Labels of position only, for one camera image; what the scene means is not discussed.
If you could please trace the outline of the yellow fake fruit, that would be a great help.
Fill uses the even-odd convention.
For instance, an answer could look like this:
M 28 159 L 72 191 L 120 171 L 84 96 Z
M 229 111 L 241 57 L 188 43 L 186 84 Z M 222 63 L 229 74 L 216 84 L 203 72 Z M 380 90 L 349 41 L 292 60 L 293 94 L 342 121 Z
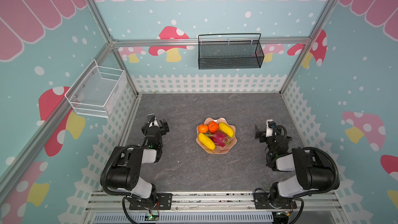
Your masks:
M 218 126 L 219 130 L 225 133 L 228 137 L 233 138 L 235 136 L 235 131 L 226 123 L 220 122 Z
M 215 143 L 204 133 L 199 133 L 198 139 L 209 150 L 214 150 L 216 148 Z

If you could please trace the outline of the small orange tangerine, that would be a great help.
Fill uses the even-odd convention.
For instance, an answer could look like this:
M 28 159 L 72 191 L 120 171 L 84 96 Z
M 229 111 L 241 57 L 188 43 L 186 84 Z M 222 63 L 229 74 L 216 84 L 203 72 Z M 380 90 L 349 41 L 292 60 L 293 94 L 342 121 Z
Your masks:
M 198 131 L 199 131 L 200 133 L 206 133 L 206 132 L 208 132 L 208 125 L 206 125 L 206 124 L 201 124 L 201 125 L 199 125 L 199 126 L 198 126 Z

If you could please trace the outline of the pink dragon fruit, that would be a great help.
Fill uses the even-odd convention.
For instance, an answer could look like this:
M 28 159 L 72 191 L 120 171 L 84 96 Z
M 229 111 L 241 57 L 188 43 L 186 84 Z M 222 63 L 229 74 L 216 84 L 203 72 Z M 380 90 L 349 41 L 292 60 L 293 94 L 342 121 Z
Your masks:
M 225 147 L 230 144 L 230 137 L 222 131 L 216 131 L 214 133 L 205 133 L 216 146 Z

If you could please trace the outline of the red-orange persimmon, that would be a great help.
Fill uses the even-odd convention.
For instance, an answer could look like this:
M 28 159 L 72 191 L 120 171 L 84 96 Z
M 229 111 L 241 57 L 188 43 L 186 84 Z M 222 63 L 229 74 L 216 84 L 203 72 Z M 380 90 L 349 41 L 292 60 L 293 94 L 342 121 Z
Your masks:
M 207 126 L 210 133 L 215 133 L 219 130 L 219 124 L 215 121 L 210 122 Z

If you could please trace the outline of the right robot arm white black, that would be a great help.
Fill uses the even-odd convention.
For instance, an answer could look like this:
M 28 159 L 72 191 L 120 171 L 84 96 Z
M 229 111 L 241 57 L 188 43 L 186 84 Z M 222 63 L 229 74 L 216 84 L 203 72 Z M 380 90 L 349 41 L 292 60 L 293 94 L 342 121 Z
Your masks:
M 339 170 L 333 158 L 316 147 L 289 148 L 292 137 L 287 129 L 274 121 L 265 131 L 255 127 L 255 138 L 267 145 L 266 166 L 277 172 L 295 172 L 284 181 L 271 185 L 266 196 L 255 200 L 270 208 L 293 207 L 296 198 L 324 194 L 340 186 Z

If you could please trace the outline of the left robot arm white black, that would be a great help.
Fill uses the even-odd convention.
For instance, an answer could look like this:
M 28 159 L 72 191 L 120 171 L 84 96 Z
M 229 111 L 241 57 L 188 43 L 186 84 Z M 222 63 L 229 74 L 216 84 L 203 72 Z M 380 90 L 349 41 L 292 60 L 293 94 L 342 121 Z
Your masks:
M 126 200 L 152 208 L 159 202 L 154 184 L 141 178 L 141 167 L 147 163 L 157 163 L 162 156 L 162 137 L 170 129 L 165 120 L 158 120 L 154 114 L 148 115 L 142 127 L 142 145 L 117 146 L 114 148 L 104 170 L 100 185 L 104 192 L 114 196 L 124 196 Z

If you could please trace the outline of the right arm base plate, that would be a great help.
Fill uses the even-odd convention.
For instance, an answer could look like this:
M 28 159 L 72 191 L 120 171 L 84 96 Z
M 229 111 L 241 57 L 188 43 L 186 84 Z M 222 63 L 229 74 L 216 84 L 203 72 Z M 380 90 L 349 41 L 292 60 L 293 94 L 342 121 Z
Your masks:
M 268 192 L 254 192 L 253 197 L 256 209 L 297 209 L 296 201 L 292 198 L 272 196 Z

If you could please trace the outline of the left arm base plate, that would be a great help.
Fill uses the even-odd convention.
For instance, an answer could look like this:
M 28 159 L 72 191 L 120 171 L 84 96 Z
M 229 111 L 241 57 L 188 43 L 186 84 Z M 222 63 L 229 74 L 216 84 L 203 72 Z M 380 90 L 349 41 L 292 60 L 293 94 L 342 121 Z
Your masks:
M 149 199 L 129 199 L 129 210 L 171 210 L 173 194 L 157 193 Z

